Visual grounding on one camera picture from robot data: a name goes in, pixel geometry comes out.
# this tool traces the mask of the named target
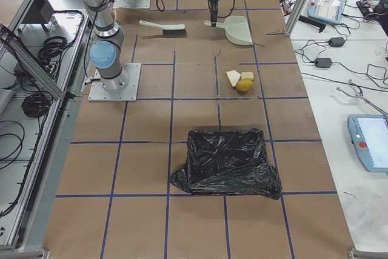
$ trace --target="table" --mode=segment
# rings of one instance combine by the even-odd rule
[[[348,4],[355,5],[355,1],[348,0]],[[346,7],[344,12],[361,16],[357,8]],[[353,22],[346,18],[343,20],[348,25]],[[326,41],[334,36],[339,35],[330,26],[318,33],[316,28],[298,22],[291,39],[294,49],[299,49],[309,39]],[[339,61],[359,72],[365,72],[368,63],[387,68],[386,44],[387,36],[377,22],[361,22],[360,28],[352,30],[342,48],[327,46],[319,57],[331,58],[333,62]],[[310,59],[315,59],[321,50],[321,47],[312,45],[305,49],[305,53]],[[359,85],[373,86],[366,77],[357,76],[338,64],[330,69],[318,69],[313,64],[303,63],[299,55],[297,58],[301,72],[342,82],[352,79]],[[303,75],[303,80],[355,247],[362,251],[387,252],[388,223],[385,211],[388,205],[388,175],[366,171],[358,160],[346,125],[347,117],[351,114],[378,112],[362,100],[350,98],[336,89],[340,86],[346,92],[354,93],[350,86],[306,75]],[[388,108],[387,93],[365,90],[364,94],[382,108]]]

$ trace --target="screen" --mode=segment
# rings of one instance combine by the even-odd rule
[[[340,0],[316,0],[315,14],[327,19],[336,20],[340,11]]]
[[[375,167],[388,167],[388,123],[385,118],[358,118]]]

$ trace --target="brush bristles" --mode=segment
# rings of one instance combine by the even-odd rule
[[[183,30],[163,30],[164,36],[185,36],[187,34],[186,29]]]

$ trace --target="cheese piece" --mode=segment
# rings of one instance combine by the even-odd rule
[[[232,70],[232,71],[226,72],[226,75],[228,76],[230,85],[232,85],[232,87],[235,88],[237,82],[240,80],[241,74],[238,73],[236,70]]]
[[[253,74],[253,72],[249,71],[249,72],[242,72],[241,73],[241,79],[251,79],[252,81],[255,80],[255,76]]]

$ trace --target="dustpan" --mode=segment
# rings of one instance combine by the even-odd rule
[[[210,21],[205,21],[205,25],[212,26]],[[248,20],[245,16],[232,15],[225,19],[225,22],[216,22],[216,27],[225,30],[226,38],[237,45],[252,45]]]

